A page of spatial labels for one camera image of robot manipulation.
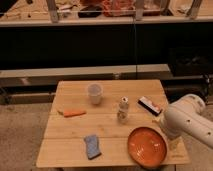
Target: carrot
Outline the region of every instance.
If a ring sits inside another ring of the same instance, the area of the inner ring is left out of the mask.
[[[86,114],[86,110],[81,109],[66,109],[63,111],[58,110],[58,113],[63,115],[64,117],[72,117],[72,116],[78,116]]]

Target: orange bowl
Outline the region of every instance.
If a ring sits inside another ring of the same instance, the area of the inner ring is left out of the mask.
[[[157,168],[164,161],[167,147],[163,137],[154,129],[139,127],[128,137],[130,156],[145,168]]]

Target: white cup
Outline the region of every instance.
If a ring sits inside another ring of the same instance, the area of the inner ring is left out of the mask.
[[[92,104],[97,105],[101,102],[103,89],[98,83],[91,83],[87,87],[87,93]]]

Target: floor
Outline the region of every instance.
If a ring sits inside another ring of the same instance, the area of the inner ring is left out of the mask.
[[[36,159],[44,134],[51,98],[19,96],[11,104],[0,105],[0,171],[53,171],[53,168],[36,168]],[[208,106],[205,115],[213,116],[213,106]],[[194,138],[183,134],[191,163],[162,167],[163,171],[212,171],[213,150]],[[139,171],[140,167],[116,168],[65,168],[65,171],[103,170]]]

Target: sponge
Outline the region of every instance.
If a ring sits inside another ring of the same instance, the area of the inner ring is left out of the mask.
[[[86,143],[86,153],[89,160],[101,155],[99,150],[99,139],[96,135],[89,135],[84,138]]]

